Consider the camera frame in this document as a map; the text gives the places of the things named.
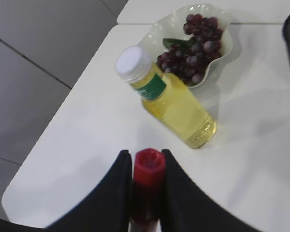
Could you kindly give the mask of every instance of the green label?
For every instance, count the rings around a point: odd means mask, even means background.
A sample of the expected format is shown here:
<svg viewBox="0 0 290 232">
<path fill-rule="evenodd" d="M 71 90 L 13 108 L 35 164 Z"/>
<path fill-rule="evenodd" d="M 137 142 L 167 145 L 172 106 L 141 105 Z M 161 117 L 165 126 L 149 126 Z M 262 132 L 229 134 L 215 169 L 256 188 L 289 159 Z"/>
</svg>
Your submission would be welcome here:
<svg viewBox="0 0 290 232">
<path fill-rule="evenodd" d="M 148 82 L 147 85 L 136 88 L 135 90 L 146 100 L 154 100 L 157 98 L 166 88 L 166 84 L 162 79 L 155 74 L 153 79 Z"/>
</svg>

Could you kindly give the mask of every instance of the table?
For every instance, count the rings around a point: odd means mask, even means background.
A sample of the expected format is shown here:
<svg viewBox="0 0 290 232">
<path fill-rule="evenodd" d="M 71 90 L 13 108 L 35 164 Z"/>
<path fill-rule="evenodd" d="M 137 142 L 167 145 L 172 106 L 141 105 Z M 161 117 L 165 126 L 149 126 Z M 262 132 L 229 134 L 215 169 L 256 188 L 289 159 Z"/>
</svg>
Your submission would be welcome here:
<svg viewBox="0 0 290 232">
<path fill-rule="evenodd" d="M 129 0 L 117 18 L 119 24 L 154 24 L 182 6 L 197 4 L 194 0 Z M 228 11 L 233 23 L 283 23 L 290 14 L 288 1 L 208 0 Z"/>
<path fill-rule="evenodd" d="M 152 147 L 170 149 L 205 193 L 243 221 L 290 232 L 290 70 L 281 26 L 230 26 L 227 62 L 193 91 L 218 121 L 197 150 L 148 114 L 114 71 L 121 51 L 149 28 L 110 31 L 5 191 L 10 221 L 49 225 L 90 193 L 120 150 Z"/>
</svg>

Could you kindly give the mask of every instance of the cooking oil bottle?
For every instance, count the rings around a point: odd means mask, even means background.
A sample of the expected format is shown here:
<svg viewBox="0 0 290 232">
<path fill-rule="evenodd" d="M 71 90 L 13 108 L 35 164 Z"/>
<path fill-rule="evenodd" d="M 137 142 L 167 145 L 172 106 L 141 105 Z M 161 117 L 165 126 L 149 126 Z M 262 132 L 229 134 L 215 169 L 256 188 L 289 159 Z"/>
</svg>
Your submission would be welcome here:
<svg viewBox="0 0 290 232">
<path fill-rule="evenodd" d="M 118 74 L 141 96 L 143 107 L 191 148 L 206 143 L 217 125 L 187 86 L 175 75 L 163 74 L 139 46 L 119 56 Z"/>
</svg>

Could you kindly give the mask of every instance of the grape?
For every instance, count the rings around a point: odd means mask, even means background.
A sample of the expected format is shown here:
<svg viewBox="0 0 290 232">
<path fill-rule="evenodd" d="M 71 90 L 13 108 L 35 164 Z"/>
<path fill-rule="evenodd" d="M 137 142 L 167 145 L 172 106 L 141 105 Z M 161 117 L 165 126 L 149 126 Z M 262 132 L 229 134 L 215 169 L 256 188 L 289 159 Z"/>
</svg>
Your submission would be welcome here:
<svg viewBox="0 0 290 232">
<path fill-rule="evenodd" d="M 177 51 L 177 49 L 178 49 L 178 46 L 176 44 L 172 44 L 170 46 L 170 52 L 171 53 L 175 53 Z"/>
<path fill-rule="evenodd" d="M 215 49 L 215 42 L 214 41 L 206 41 L 204 44 L 203 44 L 203 50 L 204 52 L 206 53 L 211 53 L 212 51 L 214 51 Z"/>
<path fill-rule="evenodd" d="M 196 52 L 195 55 L 199 58 L 202 59 L 204 57 L 204 53 L 202 51 Z"/>
<path fill-rule="evenodd" d="M 157 57 L 156 64 L 165 73 L 174 73 L 184 84 L 199 84 L 204 79 L 208 64 L 221 57 L 221 37 L 216 17 L 189 14 L 183 26 L 185 34 L 191 35 L 188 49 L 172 44 L 168 52 Z"/>
<path fill-rule="evenodd" d="M 167 64 L 167 62 L 163 62 L 161 64 L 161 68 L 162 68 L 163 71 L 166 70 L 168 67 L 169 67 L 169 65 Z"/>
<path fill-rule="evenodd" d="M 192 56 L 190 58 L 189 65 L 190 66 L 196 66 L 197 65 L 197 62 L 198 62 L 198 57 L 197 56 Z"/>
<path fill-rule="evenodd" d="M 156 64 L 157 64 L 159 67 L 161 67 L 162 63 L 163 63 L 162 60 L 157 60 L 157 62 L 156 62 Z"/>
<path fill-rule="evenodd" d="M 221 42 L 220 41 L 215 41 L 215 49 L 214 51 L 217 52 L 221 49 Z"/>
<path fill-rule="evenodd" d="M 164 73 L 171 73 L 171 72 L 172 72 L 172 69 L 170 67 L 168 67 L 164 70 Z"/>
<path fill-rule="evenodd" d="M 207 20 L 207 25 L 216 29 L 218 27 L 218 19 L 216 17 L 209 17 Z"/>
<path fill-rule="evenodd" d="M 192 53 L 196 53 L 196 52 L 201 52 L 202 51 L 202 47 L 199 43 L 195 43 L 191 48 L 190 48 Z"/>
<path fill-rule="evenodd" d="M 172 67 L 174 73 L 178 73 L 180 71 L 180 64 L 175 64 Z"/>
<path fill-rule="evenodd" d="M 162 56 L 161 56 L 161 55 L 157 57 L 157 61 L 163 61 L 163 59 L 162 59 Z"/>
<path fill-rule="evenodd" d="M 185 75 L 186 75 L 187 77 L 191 77 L 191 76 L 194 75 L 195 70 L 194 70 L 194 68 L 192 68 L 192 67 L 186 67 L 185 70 L 184 70 L 184 72 L 185 72 Z"/>
<path fill-rule="evenodd" d="M 204 75 L 206 71 L 207 65 L 201 65 L 198 69 L 198 73 Z"/>
<path fill-rule="evenodd" d="M 213 35 L 212 35 L 212 40 L 220 40 L 221 39 L 221 36 L 223 34 L 223 31 L 221 29 L 217 29 L 213 32 Z"/>
<path fill-rule="evenodd" d="M 187 57 L 191 56 L 192 53 L 190 50 L 187 50 L 185 53 L 184 53 L 184 58 L 186 59 Z"/>
<path fill-rule="evenodd" d="M 200 44 L 204 43 L 205 39 L 202 35 L 198 35 L 196 38 L 196 41 Z"/>
<path fill-rule="evenodd" d="M 180 80 L 187 86 L 190 82 L 190 78 L 187 78 L 185 76 L 181 76 Z"/>
<path fill-rule="evenodd" d="M 196 14 L 194 16 L 194 23 L 195 24 L 201 24 L 202 23 L 202 20 L 203 20 L 203 16 L 202 15 Z"/>
<path fill-rule="evenodd" d="M 196 39 L 194 36 L 192 36 L 190 39 L 189 39 L 189 42 L 191 42 L 192 44 L 195 44 L 196 43 Z"/>
<path fill-rule="evenodd" d="M 175 57 L 181 59 L 184 56 L 184 52 L 182 50 L 177 50 L 175 52 Z"/>
<path fill-rule="evenodd" d="M 191 57 L 192 57 L 192 56 L 189 56 L 189 57 L 186 58 L 186 64 L 187 64 L 187 65 L 190 65 Z"/>
<path fill-rule="evenodd" d="M 170 67 L 170 66 L 172 66 L 175 63 L 175 59 L 173 57 L 168 57 L 165 62 Z"/>
<path fill-rule="evenodd" d="M 193 35 L 194 36 L 200 35 L 201 32 L 202 32 L 202 26 L 201 25 L 194 26 L 194 28 L 193 28 Z"/>
<path fill-rule="evenodd" d="M 188 14 L 186 18 L 187 23 L 193 23 L 194 22 L 194 15 L 193 14 Z"/>
<path fill-rule="evenodd" d="M 209 64 L 210 62 L 212 62 L 214 60 L 212 54 L 207 54 L 205 56 L 205 59 L 206 59 L 206 63 Z"/>
<path fill-rule="evenodd" d="M 161 59 L 162 60 L 166 60 L 168 57 L 169 57 L 170 53 L 169 52 L 164 52 L 162 55 L 161 55 Z"/>
<path fill-rule="evenodd" d="M 191 35 L 193 32 L 193 25 L 189 24 L 189 23 L 185 23 L 184 24 L 184 31 L 185 31 L 185 34 Z"/>
<path fill-rule="evenodd" d="M 202 75 L 202 74 L 197 73 L 197 74 L 194 74 L 194 75 L 192 76 L 192 82 L 193 82 L 194 84 L 198 84 L 198 83 L 200 83 L 202 80 L 203 80 L 203 75 Z"/>
<path fill-rule="evenodd" d="M 212 35 L 213 35 L 213 30 L 212 30 L 211 28 L 206 28 L 206 27 L 204 27 L 204 28 L 202 29 L 201 34 L 202 34 L 202 36 L 203 36 L 204 38 L 209 39 L 209 38 L 212 37 Z"/>
<path fill-rule="evenodd" d="M 221 57 L 221 54 L 219 52 L 217 52 L 217 53 L 211 53 L 210 56 L 211 56 L 211 58 L 213 60 L 215 60 L 215 59 L 220 58 Z"/>
<path fill-rule="evenodd" d="M 208 18 L 206 18 L 206 17 L 205 17 L 205 18 L 203 18 L 203 19 L 202 19 L 202 24 L 205 24 L 205 25 L 207 25 L 207 20 L 208 20 Z"/>
</svg>

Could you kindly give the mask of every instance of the green leaf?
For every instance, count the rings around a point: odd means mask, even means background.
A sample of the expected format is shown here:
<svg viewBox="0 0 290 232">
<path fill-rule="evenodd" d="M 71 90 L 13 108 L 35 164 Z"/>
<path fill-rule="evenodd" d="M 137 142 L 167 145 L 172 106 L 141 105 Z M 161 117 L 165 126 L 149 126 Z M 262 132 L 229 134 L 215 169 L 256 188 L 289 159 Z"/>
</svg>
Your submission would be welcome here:
<svg viewBox="0 0 290 232">
<path fill-rule="evenodd" d="M 167 49 L 169 49 L 172 44 L 176 44 L 182 48 L 190 48 L 193 45 L 188 40 L 178 40 L 178 39 L 171 39 L 171 38 L 164 38 L 162 42 L 165 48 Z"/>
</svg>

